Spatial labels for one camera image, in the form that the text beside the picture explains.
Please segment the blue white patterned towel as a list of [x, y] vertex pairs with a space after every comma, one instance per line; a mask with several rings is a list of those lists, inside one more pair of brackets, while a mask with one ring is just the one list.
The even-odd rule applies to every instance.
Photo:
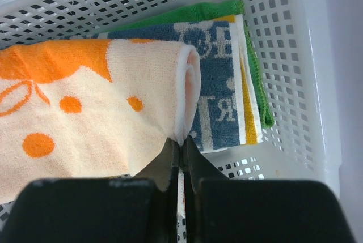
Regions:
[[201, 92], [190, 135], [202, 153], [245, 142], [239, 37], [230, 16], [88, 34], [85, 38], [140, 38], [193, 45], [200, 55]]

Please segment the cream orange patterned towel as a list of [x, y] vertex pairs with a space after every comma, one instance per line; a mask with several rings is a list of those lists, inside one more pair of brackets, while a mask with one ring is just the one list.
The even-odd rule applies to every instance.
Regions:
[[1, 202], [42, 178], [139, 173], [183, 144], [201, 90], [192, 45], [52, 40], [1, 51]]

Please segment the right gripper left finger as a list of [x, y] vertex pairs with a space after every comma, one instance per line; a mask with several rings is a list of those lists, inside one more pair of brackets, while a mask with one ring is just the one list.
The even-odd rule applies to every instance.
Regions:
[[132, 178], [42, 179], [17, 197], [2, 242], [176, 242], [179, 145]]

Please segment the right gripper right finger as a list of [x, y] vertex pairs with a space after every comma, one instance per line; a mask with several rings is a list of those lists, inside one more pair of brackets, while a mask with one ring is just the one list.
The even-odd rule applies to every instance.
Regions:
[[354, 242], [325, 184], [230, 179], [191, 137], [181, 155], [188, 242]]

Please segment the green microfiber towel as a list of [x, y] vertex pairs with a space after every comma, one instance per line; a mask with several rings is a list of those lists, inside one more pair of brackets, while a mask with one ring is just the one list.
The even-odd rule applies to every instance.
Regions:
[[[152, 16], [138, 22], [121, 25], [114, 28], [113, 30], [122, 31], [125, 29], [135, 29], [141, 27], [148, 27], [150, 25], [170, 24], [178, 22], [200, 22], [239, 14], [245, 14], [244, 3], [241, 0], [226, 0], [219, 3], [200, 2], [193, 5], [180, 7], [156, 16]], [[275, 124], [275, 120], [269, 108], [269, 103], [265, 94], [265, 90], [263, 88], [259, 60], [252, 46], [252, 41], [248, 34], [248, 29], [246, 25], [244, 25], [243, 28], [246, 37], [248, 63], [250, 66], [251, 78], [255, 89], [261, 126], [262, 128], [267, 129]]]

